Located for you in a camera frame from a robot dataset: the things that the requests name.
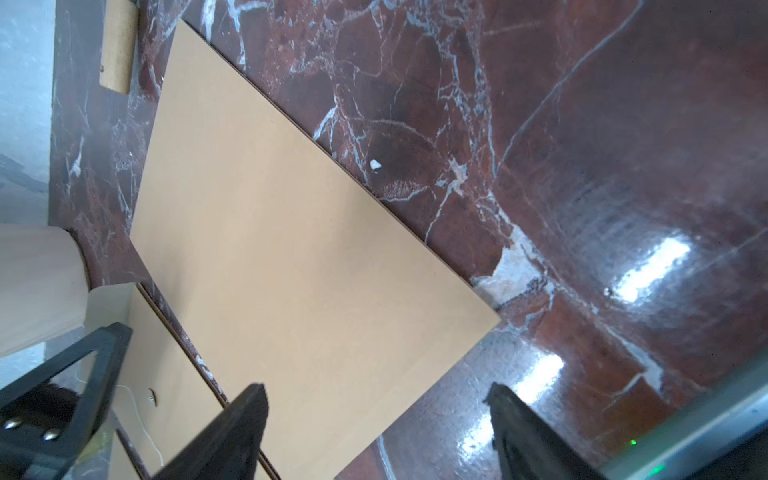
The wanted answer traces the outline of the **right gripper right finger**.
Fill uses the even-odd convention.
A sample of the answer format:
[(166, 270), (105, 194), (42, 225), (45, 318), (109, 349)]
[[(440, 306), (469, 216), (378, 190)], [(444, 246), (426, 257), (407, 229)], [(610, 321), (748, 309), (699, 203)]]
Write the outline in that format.
[(493, 383), (485, 403), (490, 409), (493, 448), (504, 479), (603, 477), (508, 386)]

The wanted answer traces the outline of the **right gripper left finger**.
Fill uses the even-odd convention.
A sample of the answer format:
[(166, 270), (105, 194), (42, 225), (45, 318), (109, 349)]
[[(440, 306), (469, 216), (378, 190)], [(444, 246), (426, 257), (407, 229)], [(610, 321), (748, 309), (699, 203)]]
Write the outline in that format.
[(247, 386), (156, 479), (253, 479), (269, 403), (262, 384)]

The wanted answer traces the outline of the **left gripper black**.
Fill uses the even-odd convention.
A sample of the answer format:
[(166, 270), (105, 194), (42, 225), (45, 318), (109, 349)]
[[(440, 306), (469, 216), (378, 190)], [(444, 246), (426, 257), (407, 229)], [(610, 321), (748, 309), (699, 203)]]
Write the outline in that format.
[[(101, 327), (1, 390), (1, 477), (61, 479), (100, 429), (111, 407), (132, 329)], [(83, 391), (52, 379), (85, 361)]]

